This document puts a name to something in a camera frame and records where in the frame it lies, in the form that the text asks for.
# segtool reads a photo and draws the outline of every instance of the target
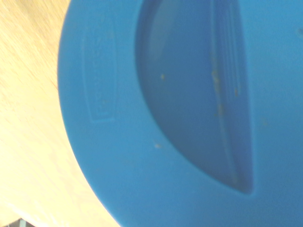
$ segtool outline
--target blue plastic container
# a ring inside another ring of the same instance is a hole
[[[72,0],[58,84],[120,225],[303,226],[303,1]]]

